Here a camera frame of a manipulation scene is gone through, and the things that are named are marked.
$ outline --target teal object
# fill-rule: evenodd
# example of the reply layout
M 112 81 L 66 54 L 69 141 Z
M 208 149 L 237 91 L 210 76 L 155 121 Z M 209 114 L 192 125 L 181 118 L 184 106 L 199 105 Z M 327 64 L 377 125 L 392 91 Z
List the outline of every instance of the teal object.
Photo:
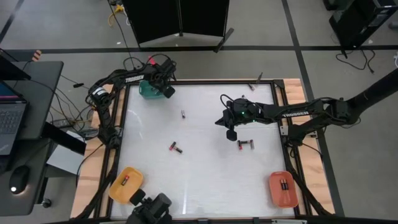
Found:
M 139 94 L 145 99 L 158 99 L 164 97 L 163 93 L 151 86 L 146 80 L 139 83 Z

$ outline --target red battery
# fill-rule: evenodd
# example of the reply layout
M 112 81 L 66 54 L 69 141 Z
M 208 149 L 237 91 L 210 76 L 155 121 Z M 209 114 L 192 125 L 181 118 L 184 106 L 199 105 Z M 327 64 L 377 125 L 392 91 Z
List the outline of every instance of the red battery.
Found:
M 126 175 L 125 177 L 124 177 L 124 180 L 123 180 L 123 182 L 122 182 L 122 186 L 124 186 L 124 184 L 126 184 L 126 182 L 129 180 L 129 176 L 128 175 Z

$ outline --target laptop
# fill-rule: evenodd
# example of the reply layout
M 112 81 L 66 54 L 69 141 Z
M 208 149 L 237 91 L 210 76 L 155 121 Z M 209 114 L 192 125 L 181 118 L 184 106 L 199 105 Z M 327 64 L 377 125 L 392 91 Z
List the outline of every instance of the laptop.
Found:
M 28 107 L 22 95 L 0 80 L 0 173 L 7 168 L 12 146 Z

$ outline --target white table surface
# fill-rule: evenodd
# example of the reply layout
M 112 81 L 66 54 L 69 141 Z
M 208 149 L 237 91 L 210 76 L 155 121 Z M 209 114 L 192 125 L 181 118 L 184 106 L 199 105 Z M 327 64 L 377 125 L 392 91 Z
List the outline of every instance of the white table surface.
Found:
M 254 140 L 255 150 L 247 144 L 242 151 L 227 140 L 225 127 L 215 125 L 225 109 L 221 94 L 273 104 L 271 86 L 259 85 L 255 91 L 247 85 L 174 88 L 170 99 L 147 100 L 137 86 L 131 87 L 118 172 L 126 166 L 141 171 L 141 189 L 152 199 L 166 194 L 173 218 L 294 216 L 292 208 L 273 205 L 269 193 L 270 174 L 285 170 L 277 125 L 236 127 L 239 140 Z M 169 150 L 174 141 L 183 154 Z M 125 219 L 133 208 L 114 202 L 111 218 Z

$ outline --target yellow tray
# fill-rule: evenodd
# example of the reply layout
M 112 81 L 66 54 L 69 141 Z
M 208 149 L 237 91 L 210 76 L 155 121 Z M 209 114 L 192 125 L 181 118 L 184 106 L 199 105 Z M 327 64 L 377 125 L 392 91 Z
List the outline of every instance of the yellow tray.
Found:
M 122 185 L 125 176 L 129 176 L 128 181 Z M 130 198 L 136 193 L 144 180 L 144 176 L 132 167 L 126 167 L 119 174 L 118 178 L 113 182 L 109 189 L 111 199 L 121 203 L 130 203 Z

